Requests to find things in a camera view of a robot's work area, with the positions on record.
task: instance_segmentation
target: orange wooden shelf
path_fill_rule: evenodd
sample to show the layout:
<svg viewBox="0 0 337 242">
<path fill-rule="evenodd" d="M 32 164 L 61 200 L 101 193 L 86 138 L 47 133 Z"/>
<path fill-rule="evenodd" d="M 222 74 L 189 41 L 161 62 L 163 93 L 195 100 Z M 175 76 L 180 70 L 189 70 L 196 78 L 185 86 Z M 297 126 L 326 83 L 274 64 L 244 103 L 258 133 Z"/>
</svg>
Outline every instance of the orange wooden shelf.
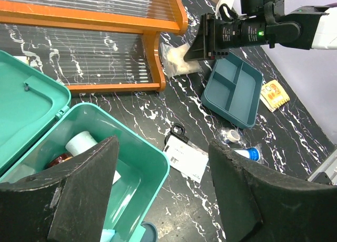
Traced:
<svg viewBox="0 0 337 242">
<path fill-rule="evenodd" d="M 152 0 L 151 9 L 167 11 L 168 16 L 174 15 L 175 21 L 158 20 L 155 18 L 155 12 L 149 14 L 149 17 L 135 17 L 0 0 L 0 23 L 141 34 L 153 83 L 69 85 L 67 87 L 73 93 L 163 91 L 166 80 L 158 55 L 160 33 L 184 34 L 188 24 L 181 0 L 167 0 L 166 4 L 170 7 L 162 8 L 162 0 Z"/>
</svg>

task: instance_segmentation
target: divided food tray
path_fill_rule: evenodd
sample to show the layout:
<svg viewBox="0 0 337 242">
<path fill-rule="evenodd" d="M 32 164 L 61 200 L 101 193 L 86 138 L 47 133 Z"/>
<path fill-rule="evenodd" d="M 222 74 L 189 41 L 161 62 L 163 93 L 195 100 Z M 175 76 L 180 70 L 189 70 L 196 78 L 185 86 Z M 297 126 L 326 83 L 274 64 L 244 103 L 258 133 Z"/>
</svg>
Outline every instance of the divided food tray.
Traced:
<svg viewBox="0 0 337 242">
<path fill-rule="evenodd" d="M 202 94 L 204 106 L 241 129 L 255 125 L 262 74 L 230 53 L 218 60 Z"/>
</svg>

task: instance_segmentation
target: black clip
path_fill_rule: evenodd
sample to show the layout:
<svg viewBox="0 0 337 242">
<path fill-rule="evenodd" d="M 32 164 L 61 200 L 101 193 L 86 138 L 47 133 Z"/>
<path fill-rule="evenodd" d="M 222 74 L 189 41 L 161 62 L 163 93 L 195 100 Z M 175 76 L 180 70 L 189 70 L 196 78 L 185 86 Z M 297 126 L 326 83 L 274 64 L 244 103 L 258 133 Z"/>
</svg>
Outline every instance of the black clip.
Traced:
<svg viewBox="0 0 337 242">
<path fill-rule="evenodd" d="M 167 141 L 170 138 L 170 135 L 174 135 L 176 138 L 180 139 L 184 143 L 188 143 L 189 139 L 185 136 L 185 128 L 180 123 L 175 123 L 172 125 L 169 134 L 164 139 L 164 144 L 167 144 Z"/>
</svg>

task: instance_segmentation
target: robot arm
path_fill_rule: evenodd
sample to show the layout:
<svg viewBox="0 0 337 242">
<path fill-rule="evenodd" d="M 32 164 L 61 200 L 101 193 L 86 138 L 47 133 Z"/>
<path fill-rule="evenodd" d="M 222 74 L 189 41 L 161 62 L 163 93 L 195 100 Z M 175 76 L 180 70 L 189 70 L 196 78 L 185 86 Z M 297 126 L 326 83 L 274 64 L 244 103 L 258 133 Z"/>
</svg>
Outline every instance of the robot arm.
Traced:
<svg viewBox="0 0 337 242">
<path fill-rule="evenodd" d="M 197 36 L 185 61 L 224 58 L 230 48 L 276 43 L 295 49 L 337 49 L 337 7 L 304 6 L 284 15 L 284 0 L 241 0 L 244 15 L 232 11 L 233 0 L 212 0 L 216 14 L 201 16 Z"/>
</svg>

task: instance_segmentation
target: clear acrylic panel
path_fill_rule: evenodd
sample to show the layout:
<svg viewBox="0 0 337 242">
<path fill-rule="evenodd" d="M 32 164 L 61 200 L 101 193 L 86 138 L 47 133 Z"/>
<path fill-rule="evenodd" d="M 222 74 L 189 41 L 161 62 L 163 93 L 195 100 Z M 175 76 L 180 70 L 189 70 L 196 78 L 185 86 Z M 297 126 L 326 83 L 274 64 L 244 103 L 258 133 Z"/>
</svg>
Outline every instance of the clear acrylic panel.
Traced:
<svg viewBox="0 0 337 242">
<path fill-rule="evenodd" d="M 128 16 L 149 17 L 175 21 L 179 13 L 171 0 L 5 0 L 45 6 L 57 6 L 102 13 L 114 13 Z"/>
<path fill-rule="evenodd" d="M 152 83 L 140 35 L 0 24 L 0 50 L 66 85 Z"/>
</svg>

